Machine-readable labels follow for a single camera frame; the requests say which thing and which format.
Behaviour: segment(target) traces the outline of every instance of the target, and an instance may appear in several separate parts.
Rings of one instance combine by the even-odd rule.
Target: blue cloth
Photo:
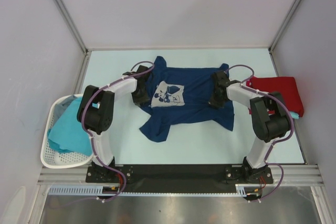
[[[228,69],[219,68],[169,68],[163,57],[158,56],[155,67],[146,82],[151,101],[141,109],[151,115],[140,131],[154,142],[166,141],[171,125],[214,120],[232,131],[234,109],[232,101],[224,108],[214,109],[208,101],[214,90],[211,75]]]
[[[89,136],[77,121],[81,100],[82,97],[73,100],[48,132],[50,148],[59,153],[78,152],[87,156],[92,154]]]

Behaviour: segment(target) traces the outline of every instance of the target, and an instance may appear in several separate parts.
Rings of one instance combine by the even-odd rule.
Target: white laundry basket
[[[81,97],[82,94],[75,94],[76,97]],[[72,168],[84,165],[90,162],[93,158],[93,155],[86,156],[78,152],[70,152],[70,153],[58,153],[50,148],[47,132],[54,125],[54,109],[55,105],[61,103],[63,100],[70,97],[70,95],[66,97],[62,97],[53,103],[51,106],[49,117],[47,121],[46,130],[44,132],[42,150],[41,150],[41,161],[44,166],[53,169],[63,169],[63,168]]]

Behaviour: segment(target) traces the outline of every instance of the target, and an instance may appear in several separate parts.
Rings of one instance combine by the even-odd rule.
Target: dark blue garment
[[[166,141],[171,125],[214,120],[232,131],[234,110],[232,101],[224,108],[214,109],[208,101],[214,90],[211,75],[228,69],[220,68],[168,68],[163,57],[158,56],[155,67],[146,82],[148,96],[152,100],[141,106],[151,118],[140,128],[154,142]]]

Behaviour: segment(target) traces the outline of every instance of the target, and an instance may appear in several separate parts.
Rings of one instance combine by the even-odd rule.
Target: cartoon character print
[[[154,94],[155,98],[159,98],[160,102],[167,102],[167,103],[180,103],[180,96],[174,95],[175,93],[179,92],[180,88],[177,86],[168,86],[165,91],[157,90],[157,93]]]

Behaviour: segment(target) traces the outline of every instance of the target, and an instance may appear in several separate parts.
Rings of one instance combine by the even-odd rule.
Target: white wall
[[[296,78],[306,111],[300,139],[336,206],[336,0],[303,0],[275,58],[282,75]]]
[[[41,170],[48,110],[72,93],[83,54],[53,0],[0,0],[0,219],[20,186],[25,208]]]
[[[293,0],[64,2],[88,48],[266,48]]]

